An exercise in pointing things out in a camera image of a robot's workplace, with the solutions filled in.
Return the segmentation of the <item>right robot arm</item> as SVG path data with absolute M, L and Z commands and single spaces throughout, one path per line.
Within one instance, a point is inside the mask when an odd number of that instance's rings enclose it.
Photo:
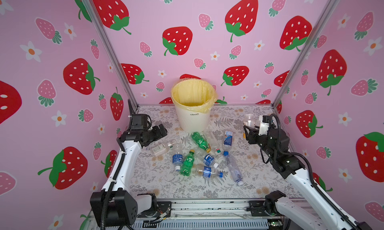
M 304 230 L 369 230 L 365 222 L 358 222 L 344 211 L 323 190 L 313 177 L 310 162 L 301 154 L 289 152 L 290 139 L 281 129 L 276 114 L 260 117 L 260 126 L 244 126 L 244 134 L 250 145 L 258 145 L 261 155 L 267 155 L 265 164 L 271 164 L 283 179 L 288 181 L 310 204 L 316 216 L 297 206 L 281 191 L 265 197 L 263 206 L 252 211 L 263 211 L 269 216 L 282 215 Z

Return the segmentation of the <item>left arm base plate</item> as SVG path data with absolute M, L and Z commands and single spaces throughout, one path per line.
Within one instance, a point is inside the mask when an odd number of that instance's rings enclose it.
M 138 215 L 138 218 L 168 218 L 171 216 L 172 202 L 157 202 L 154 208 L 146 210 Z

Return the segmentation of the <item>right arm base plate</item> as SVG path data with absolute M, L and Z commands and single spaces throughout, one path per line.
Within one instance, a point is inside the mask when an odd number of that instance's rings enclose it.
M 253 200 L 249 201 L 249 206 L 246 211 L 250 212 L 253 217 L 282 217 L 270 204 L 265 204 L 265 201 Z

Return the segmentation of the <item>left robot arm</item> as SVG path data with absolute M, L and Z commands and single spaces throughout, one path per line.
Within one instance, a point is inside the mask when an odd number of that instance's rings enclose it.
M 113 164 L 110 176 L 100 192 L 92 193 L 90 204 L 97 225 L 131 228 L 142 213 L 155 214 L 158 211 L 155 194 L 130 194 L 130 181 L 134 174 L 136 160 L 144 147 L 167 136 L 163 125 L 153 126 L 147 114 L 135 113 L 132 106 L 130 123 L 125 132 L 117 138 L 120 150 Z

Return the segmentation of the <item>square clear bottle green label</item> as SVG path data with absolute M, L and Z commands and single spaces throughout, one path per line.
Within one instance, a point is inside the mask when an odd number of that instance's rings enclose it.
M 175 144 L 176 142 L 172 140 L 167 143 L 157 144 L 156 146 L 151 147 L 150 150 L 156 157 L 159 157 L 171 151 Z

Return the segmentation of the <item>clear tea bottle white cap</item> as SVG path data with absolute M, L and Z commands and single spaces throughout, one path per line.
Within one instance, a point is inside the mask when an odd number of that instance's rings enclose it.
M 245 114 L 245 117 L 243 119 L 243 125 L 254 129 L 260 128 L 260 122 L 256 120 L 255 115 L 252 113 Z

